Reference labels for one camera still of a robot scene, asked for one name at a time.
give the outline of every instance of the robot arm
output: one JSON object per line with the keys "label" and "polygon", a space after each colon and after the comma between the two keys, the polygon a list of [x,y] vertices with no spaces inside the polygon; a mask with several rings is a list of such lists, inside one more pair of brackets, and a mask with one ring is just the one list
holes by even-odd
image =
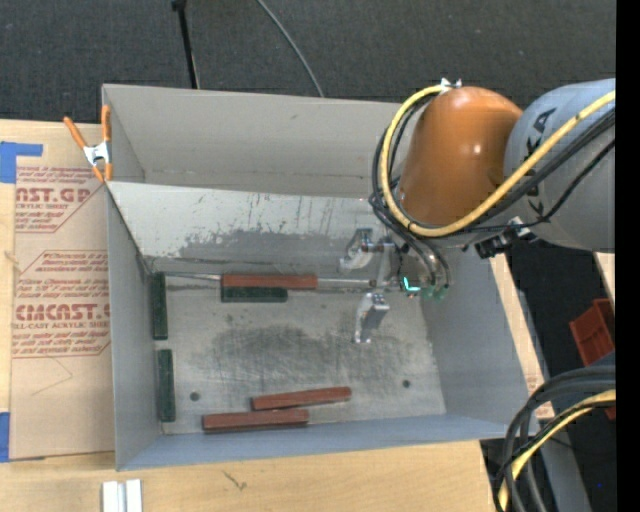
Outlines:
{"label": "robot arm", "polygon": [[490,257],[528,236],[615,250],[615,79],[560,87],[524,112],[495,92],[443,81],[402,105],[375,160],[370,203],[399,246],[437,254],[474,245]]}

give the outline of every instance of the blue tape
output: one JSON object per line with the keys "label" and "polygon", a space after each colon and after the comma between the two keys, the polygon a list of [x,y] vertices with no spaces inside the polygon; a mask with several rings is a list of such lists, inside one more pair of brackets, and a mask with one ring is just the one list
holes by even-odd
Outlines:
{"label": "blue tape", "polygon": [[0,412],[0,462],[9,462],[9,413]]}
{"label": "blue tape", "polygon": [[42,144],[0,142],[0,183],[16,182],[16,161],[19,156],[42,156]]}

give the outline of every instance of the wooden block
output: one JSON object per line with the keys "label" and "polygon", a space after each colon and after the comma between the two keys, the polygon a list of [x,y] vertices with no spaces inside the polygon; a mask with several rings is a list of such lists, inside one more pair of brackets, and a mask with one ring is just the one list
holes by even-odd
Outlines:
{"label": "wooden block", "polygon": [[234,432],[265,428],[301,427],[308,422],[309,411],[305,409],[230,412],[203,416],[202,428],[205,432]]}
{"label": "wooden block", "polygon": [[226,288],[286,288],[288,290],[315,290],[318,277],[308,275],[251,275],[226,274],[221,285]]}
{"label": "wooden block", "polygon": [[348,387],[309,389],[305,391],[294,391],[292,393],[277,393],[254,397],[251,399],[251,408],[254,411],[286,409],[288,407],[304,405],[344,402],[350,398],[351,388]]}

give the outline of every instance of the white plastic piece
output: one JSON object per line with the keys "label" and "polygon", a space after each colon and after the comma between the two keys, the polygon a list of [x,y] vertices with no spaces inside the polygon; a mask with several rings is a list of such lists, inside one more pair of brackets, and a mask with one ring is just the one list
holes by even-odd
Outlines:
{"label": "white plastic piece", "polygon": [[102,484],[102,512],[142,512],[142,481]]}

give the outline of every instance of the metal clamp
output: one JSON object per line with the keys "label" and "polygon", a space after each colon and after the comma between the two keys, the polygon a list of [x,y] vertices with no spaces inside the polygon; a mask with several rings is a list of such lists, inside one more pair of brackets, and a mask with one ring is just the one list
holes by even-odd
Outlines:
{"label": "metal clamp", "polygon": [[378,328],[390,309],[381,293],[366,293],[356,311],[354,343],[371,343],[372,331]]}

